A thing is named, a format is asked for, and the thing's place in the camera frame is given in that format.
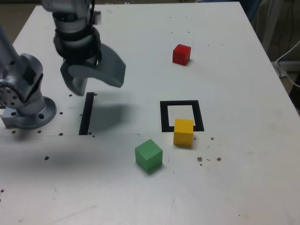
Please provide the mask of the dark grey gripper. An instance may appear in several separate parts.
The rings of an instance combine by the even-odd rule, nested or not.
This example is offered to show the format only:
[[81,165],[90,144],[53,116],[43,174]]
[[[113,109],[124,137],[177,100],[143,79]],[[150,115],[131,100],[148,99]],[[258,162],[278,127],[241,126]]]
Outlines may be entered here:
[[84,96],[87,78],[95,78],[120,88],[124,83],[126,65],[120,56],[109,46],[101,45],[101,54],[88,59],[75,59],[72,55],[63,55],[60,71],[66,86],[76,95]]

